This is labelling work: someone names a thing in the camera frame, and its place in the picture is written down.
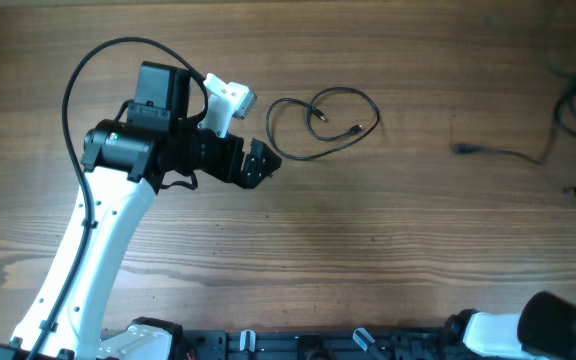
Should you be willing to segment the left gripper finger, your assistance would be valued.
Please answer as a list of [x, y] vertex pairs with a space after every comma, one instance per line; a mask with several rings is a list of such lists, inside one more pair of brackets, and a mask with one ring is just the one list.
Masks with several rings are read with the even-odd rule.
[[281, 162], [271, 162], [267, 159], [249, 159], [243, 167], [240, 177], [240, 187], [254, 189], [264, 179], [271, 177], [281, 166]]
[[282, 159], [264, 142], [252, 139], [250, 152], [245, 156], [244, 170], [278, 170]]

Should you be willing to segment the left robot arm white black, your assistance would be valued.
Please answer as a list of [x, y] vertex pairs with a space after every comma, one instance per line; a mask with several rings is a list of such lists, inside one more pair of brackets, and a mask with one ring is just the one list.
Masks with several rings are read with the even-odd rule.
[[49, 273], [0, 359], [192, 359], [180, 325], [141, 317], [109, 338], [101, 335], [111, 288], [139, 222], [175, 171], [195, 189], [195, 174], [244, 189], [256, 187], [281, 164], [263, 142], [245, 143], [229, 131], [256, 96], [247, 86], [215, 75], [202, 83], [205, 117], [184, 128], [188, 70], [145, 62], [135, 97], [115, 120], [104, 120], [84, 140], [87, 182]]

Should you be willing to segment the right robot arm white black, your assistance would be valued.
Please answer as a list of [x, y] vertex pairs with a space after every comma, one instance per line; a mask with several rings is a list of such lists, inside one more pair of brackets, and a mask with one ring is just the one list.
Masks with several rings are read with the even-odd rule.
[[446, 359], [576, 360], [576, 304], [542, 291], [519, 313], [467, 309], [448, 318], [440, 349]]

